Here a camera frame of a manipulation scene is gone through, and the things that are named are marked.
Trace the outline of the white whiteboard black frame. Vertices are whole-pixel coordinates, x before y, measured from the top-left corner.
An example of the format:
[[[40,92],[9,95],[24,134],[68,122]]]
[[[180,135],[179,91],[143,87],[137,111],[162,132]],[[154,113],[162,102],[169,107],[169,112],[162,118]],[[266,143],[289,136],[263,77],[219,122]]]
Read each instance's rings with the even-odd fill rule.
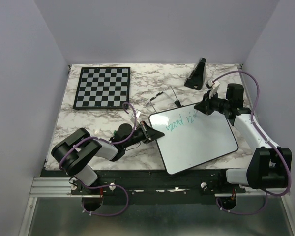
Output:
[[[238,144],[224,115],[205,115],[192,104],[151,114],[153,129],[165,134],[156,140],[167,173],[174,175],[233,153]]]

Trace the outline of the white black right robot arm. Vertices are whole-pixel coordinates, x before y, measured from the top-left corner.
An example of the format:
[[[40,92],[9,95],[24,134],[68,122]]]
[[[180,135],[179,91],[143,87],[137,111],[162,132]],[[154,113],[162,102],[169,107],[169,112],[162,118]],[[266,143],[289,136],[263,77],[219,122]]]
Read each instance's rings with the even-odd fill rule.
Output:
[[[243,105],[244,87],[231,83],[227,86],[226,97],[219,98],[215,89],[203,95],[194,109],[205,115],[219,112],[244,137],[253,151],[247,168],[228,169],[226,175],[217,179],[217,189],[223,193],[233,189],[234,184],[253,189],[286,188],[290,183],[292,152],[280,147],[264,134],[252,111]]]

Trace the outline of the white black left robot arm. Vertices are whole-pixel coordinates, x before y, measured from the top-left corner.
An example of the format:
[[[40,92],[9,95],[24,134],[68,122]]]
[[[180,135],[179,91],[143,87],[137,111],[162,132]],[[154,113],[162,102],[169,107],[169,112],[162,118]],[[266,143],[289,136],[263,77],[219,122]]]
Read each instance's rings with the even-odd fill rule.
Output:
[[[97,174],[88,165],[93,157],[115,162],[125,155],[126,148],[140,142],[148,144],[163,136],[163,132],[151,128],[144,121],[135,129],[123,123],[110,139],[111,143],[93,139],[85,128],[79,128],[55,145],[51,155],[58,161],[60,169],[82,181],[82,188],[88,194],[94,194],[99,189],[99,182]]]

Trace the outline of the black wedge eraser block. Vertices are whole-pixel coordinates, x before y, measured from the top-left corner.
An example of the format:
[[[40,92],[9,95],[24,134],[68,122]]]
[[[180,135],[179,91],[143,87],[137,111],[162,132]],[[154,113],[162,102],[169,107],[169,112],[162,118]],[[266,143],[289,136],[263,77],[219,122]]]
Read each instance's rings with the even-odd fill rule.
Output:
[[[201,90],[206,79],[206,58],[200,58],[185,79],[184,86],[194,90]]]

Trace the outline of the black white chessboard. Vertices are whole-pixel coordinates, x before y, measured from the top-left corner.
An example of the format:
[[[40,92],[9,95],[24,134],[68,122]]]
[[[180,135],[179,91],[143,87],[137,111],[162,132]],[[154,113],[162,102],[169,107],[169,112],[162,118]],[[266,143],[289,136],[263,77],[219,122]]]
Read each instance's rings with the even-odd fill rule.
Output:
[[[75,110],[123,109],[129,101],[130,67],[81,68]]]

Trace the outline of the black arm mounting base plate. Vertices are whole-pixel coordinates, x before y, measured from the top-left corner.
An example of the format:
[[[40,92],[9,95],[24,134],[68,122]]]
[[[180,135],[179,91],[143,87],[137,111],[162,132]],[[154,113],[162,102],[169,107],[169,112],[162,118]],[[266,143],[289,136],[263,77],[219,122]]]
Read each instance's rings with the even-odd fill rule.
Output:
[[[213,205],[217,199],[234,209],[262,197],[226,181],[225,170],[188,170],[170,175],[164,170],[101,170],[97,189],[88,189],[62,171],[42,170],[46,180],[63,181],[67,196],[80,197],[87,208],[100,205]]]

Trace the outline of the aluminium rail frame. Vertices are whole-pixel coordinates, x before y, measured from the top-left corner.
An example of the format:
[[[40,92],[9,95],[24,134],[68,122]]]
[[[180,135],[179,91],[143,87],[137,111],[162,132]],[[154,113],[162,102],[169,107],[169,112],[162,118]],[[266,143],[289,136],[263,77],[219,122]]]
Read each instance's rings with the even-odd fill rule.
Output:
[[[73,132],[73,121],[78,117],[81,124],[85,125],[92,134],[99,136],[105,134],[108,137],[113,129],[121,124],[121,117],[116,117],[117,111],[105,112],[74,112],[71,109],[73,92],[77,87],[78,76],[82,67],[95,66],[131,66],[130,101],[143,110],[141,116],[148,120],[150,114],[143,104],[152,95],[172,85],[179,100],[183,104],[198,101],[202,92],[197,92],[184,87],[184,76],[191,70],[190,64],[125,64],[125,65],[73,65],[65,96],[63,99],[60,115],[58,117],[56,130],[53,134],[52,145],[60,141],[60,138],[68,136]],[[96,117],[104,116],[101,128],[94,124]],[[229,167],[244,167],[251,159],[251,150],[243,136],[234,127],[232,132],[236,138],[238,151],[220,157],[208,163],[202,164],[183,174],[201,174],[198,170],[218,170]],[[131,174],[131,177],[145,176],[155,177],[152,174],[165,174],[164,165],[161,160],[156,141],[144,145],[135,144],[127,152],[125,157],[116,164],[95,158],[91,161],[92,168],[100,174]],[[21,229],[19,235],[29,236],[182,236],[182,235],[242,235],[242,236],[290,236],[293,231],[290,226],[285,206],[286,197],[281,198],[268,195],[266,208],[259,214],[250,216],[237,216],[227,214],[218,210],[218,206],[203,205],[200,203],[183,203],[192,200],[192,194],[188,190],[176,192],[161,191],[153,194],[144,192],[128,192],[129,206],[124,213],[118,216],[103,217],[89,216],[82,213],[81,196],[71,194],[72,180],[65,176],[64,172],[56,170],[55,160],[48,156],[39,177],[34,178],[30,190],[30,198],[37,198],[36,203],[32,201],[31,207],[35,208],[31,226]],[[264,201],[264,192],[260,190],[248,190],[246,193],[238,194],[238,204],[234,211],[254,212],[260,208]],[[144,204],[134,203],[135,197],[147,197]],[[172,204],[156,204],[156,200],[164,200],[165,197],[186,197],[180,202]]]

